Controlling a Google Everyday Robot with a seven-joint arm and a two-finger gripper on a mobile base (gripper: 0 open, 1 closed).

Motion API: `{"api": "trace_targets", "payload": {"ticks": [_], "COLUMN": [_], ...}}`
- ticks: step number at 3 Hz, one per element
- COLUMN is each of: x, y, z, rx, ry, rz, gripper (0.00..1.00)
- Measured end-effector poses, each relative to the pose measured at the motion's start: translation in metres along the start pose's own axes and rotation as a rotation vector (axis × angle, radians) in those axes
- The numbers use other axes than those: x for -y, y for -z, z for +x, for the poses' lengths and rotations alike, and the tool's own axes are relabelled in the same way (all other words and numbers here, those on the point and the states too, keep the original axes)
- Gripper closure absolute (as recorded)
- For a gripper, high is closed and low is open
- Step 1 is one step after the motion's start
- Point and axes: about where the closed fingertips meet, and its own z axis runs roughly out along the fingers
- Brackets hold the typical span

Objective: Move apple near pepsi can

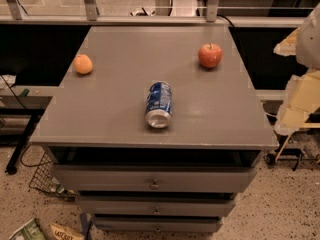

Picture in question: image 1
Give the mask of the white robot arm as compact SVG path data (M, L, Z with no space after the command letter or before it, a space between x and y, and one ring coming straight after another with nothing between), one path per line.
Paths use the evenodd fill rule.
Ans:
M301 77L290 78L277 112L275 131L290 135L303 128L309 116L320 108L320 5L273 52L284 57L295 56L299 64L308 68Z

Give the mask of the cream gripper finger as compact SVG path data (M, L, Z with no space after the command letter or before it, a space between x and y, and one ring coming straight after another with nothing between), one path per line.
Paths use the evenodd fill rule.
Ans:
M285 39L278 43L273 52L280 56L295 56L296 55L296 42L300 32L300 27L292 31Z
M276 133L290 135L304 126L320 108L320 71L309 69L302 76L293 75L285 88L285 97L277 112Z

